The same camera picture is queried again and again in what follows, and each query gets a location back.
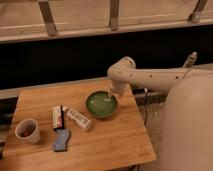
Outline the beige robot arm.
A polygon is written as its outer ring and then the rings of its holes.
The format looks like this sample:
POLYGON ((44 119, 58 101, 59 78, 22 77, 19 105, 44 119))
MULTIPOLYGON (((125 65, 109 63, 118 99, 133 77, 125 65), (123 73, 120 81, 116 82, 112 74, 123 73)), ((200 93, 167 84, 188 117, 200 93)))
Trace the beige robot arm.
POLYGON ((213 171, 213 63, 170 69, 138 69, 123 57, 107 70, 109 92, 129 84, 167 94, 161 171, 213 171))

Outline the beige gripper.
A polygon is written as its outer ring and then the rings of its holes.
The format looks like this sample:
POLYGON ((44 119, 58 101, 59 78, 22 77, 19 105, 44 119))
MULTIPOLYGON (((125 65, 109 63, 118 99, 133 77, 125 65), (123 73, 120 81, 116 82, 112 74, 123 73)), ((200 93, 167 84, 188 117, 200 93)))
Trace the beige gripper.
POLYGON ((119 98, 123 96, 123 94, 126 91, 126 86, 125 85, 110 85, 108 89, 108 95, 113 96, 117 95, 119 98))

